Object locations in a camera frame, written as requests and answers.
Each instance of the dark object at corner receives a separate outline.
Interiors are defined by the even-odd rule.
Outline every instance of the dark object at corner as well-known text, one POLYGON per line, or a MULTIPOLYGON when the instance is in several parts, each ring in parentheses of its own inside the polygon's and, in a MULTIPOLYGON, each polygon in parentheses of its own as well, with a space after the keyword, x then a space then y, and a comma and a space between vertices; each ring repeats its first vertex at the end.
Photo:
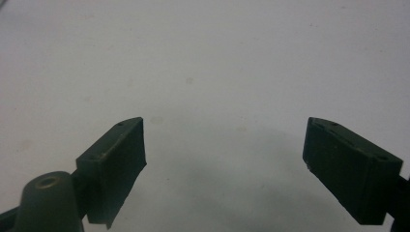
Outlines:
POLYGON ((0 232, 80 232, 85 215, 109 229, 145 165, 142 118, 118 123, 76 159, 73 174, 29 182, 20 206, 0 215, 0 232))
POLYGON ((337 123, 309 118, 303 158, 307 168, 360 224, 410 231, 410 184, 403 161, 337 123))

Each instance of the white surface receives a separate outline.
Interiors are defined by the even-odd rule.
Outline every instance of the white surface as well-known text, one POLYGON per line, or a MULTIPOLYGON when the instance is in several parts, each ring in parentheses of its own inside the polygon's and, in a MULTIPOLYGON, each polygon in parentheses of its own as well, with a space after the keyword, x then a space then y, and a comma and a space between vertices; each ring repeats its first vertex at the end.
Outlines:
POLYGON ((148 166, 113 232, 389 231, 390 217, 358 225, 302 151, 308 117, 325 118, 409 176, 409 13, 406 0, 9 1, 0 210, 141 116, 148 166))

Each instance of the gray background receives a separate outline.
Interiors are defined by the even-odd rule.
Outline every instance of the gray background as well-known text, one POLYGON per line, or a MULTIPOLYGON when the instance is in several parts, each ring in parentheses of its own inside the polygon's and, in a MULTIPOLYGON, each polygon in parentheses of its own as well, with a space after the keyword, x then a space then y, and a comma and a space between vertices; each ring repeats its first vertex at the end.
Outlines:
MULTIPOLYGON (((405 160, 410 4, 13 0, 0 11, 0 210, 115 123, 148 166, 111 231, 388 231, 308 172, 309 116, 405 160)), ((86 231, 104 231, 89 225, 86 231)))

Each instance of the white table surface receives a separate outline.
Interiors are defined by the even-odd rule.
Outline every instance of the white table surface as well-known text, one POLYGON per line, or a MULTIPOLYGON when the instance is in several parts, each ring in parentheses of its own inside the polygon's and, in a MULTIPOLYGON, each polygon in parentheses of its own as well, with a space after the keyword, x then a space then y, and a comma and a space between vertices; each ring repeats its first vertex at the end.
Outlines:
POLYGON ((113 232, 389 231, 358 225, 302 152, 308 117, 333 120, 407 179, 409 89, 407 0, 10 0, 0 210, 141 116, 148 165, 113 232))

